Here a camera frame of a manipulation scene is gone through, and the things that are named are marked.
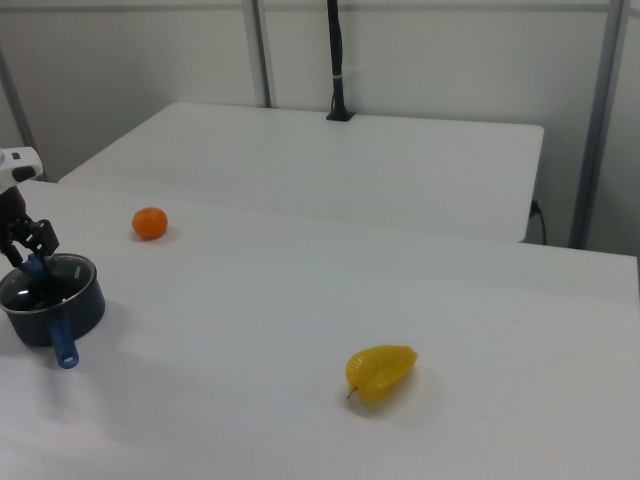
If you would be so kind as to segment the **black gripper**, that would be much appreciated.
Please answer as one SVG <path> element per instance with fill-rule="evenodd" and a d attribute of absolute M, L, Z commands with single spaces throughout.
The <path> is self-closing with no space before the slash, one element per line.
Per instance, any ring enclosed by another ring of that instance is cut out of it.
<path fill-rule="evenodd" d="M 24 238 L 15 227 L 24 226 Z M 17 186 L 0 195 L 1 253 L 12 266 L 19 266 L 23 258 L 15 243 L 28 251 L 25 266 L 28 270 L 47 270 L 59 247 L 58 237 L 49 220 L 28 220 L 26 203 Z"/>

